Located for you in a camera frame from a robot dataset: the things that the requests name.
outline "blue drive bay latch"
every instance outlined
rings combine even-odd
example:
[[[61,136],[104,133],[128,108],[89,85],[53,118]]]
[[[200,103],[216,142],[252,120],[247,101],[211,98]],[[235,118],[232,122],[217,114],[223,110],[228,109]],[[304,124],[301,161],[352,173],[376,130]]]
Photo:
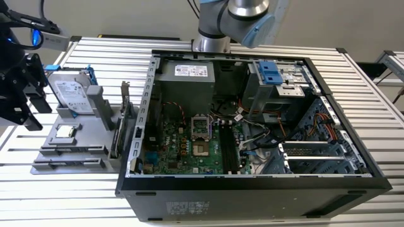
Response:
[[[273,61],[259,61],[259,71],[264,84],[280,85],[284,82]]]

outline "open computer tower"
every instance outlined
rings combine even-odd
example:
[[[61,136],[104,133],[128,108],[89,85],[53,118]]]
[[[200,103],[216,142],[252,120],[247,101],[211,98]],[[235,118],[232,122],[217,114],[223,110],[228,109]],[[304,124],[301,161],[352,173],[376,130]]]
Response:
[[[153,51],[116,190],[140,221],[329,218],[391,188],[309,58]]]

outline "robotic arm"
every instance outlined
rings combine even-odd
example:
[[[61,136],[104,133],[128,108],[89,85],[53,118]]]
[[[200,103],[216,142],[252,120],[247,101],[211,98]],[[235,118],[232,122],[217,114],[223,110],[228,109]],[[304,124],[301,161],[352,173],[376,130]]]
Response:
[[[13,27],[31,28],[39,35],[37,44],[21,45],[11,30]],[[52,112],[45,101],[47,78],[39,55],[25,54],[25,50],[43,46],[44,34],[59,35],[57,25],[44,17],[9,10],[0,0],[0,125],[24,125],[31,131],[41,130],[43,126],[31,113],[27,97],[40,113]]]
[[[257,47],[273,26],[269,0],[200,0],[196,52],[229,52],[229,40],[248,48]]]

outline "motherboard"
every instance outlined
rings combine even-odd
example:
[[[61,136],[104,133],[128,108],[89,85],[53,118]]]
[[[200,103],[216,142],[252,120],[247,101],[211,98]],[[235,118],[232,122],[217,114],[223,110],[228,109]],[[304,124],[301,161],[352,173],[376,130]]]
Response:
[[[193,124],[187,121],[187,125],[171,120],[163,122],[160,150],[145,153],[145,174],[217,175],[228,174],[231,170],[235,174],[249,173],[249,161],[237,154],[237,145],[244,140],[241,125],[227,123],[228,131],[224,135],[220,133],[225,130],[224,122],[205,122],[208,125],[203,119],[193,119]],[[208,137],[196,138],[195,134],[204,133]],[[223,150],[231,150],[231,159],[227,156],[229,152]]]

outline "barcode sticker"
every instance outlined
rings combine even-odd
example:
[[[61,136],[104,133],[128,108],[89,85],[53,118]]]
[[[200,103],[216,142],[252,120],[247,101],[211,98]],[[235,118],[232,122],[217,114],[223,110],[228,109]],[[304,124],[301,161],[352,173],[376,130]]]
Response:
[[[244,109],[243,109],[243,107],[239,107],[239,109],[237,109],[237,112],[236,113],[243,113],[243,111],[244,111]]]
[[[239,115],[235,117],[235,120],[236,120],[236,122],[237,122],[237,121],[240,121],[241,119],[243,119],[243,115],[239,114]]]

